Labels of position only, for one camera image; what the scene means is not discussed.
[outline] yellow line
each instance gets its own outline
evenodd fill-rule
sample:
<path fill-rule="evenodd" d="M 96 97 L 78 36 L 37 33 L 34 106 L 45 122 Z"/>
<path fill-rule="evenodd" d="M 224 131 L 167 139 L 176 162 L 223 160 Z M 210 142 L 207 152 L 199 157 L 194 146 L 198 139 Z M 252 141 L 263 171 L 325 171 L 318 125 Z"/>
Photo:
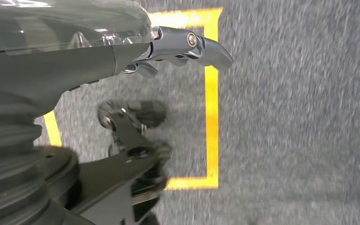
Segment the yellow line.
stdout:
<path fill-rule="evenodd" d="M 218 41 L 218 20 L 222 8 L 188 11 L 160 12 L 150 14 L 153 26 L 174 28 L 204 27 L 204 36 Z M 218 71 L 205 67 L 205 108 L 206 108 L 206 177 L 171 178 L 167 190 L 218 188 Z M 54 111 L 44 116 L 51 145 L 61 146 L 60 132 Z"/>
<path fill-rule="evenodd" d="M 54 111 L 50 111 L 48 114 L 44 116 L 47 135 L 49 136 L 50 144 L 52 146 L 61 147 L 61 138 L 59 126 L 57 125 L 56 116 L 54 115 Z"/>

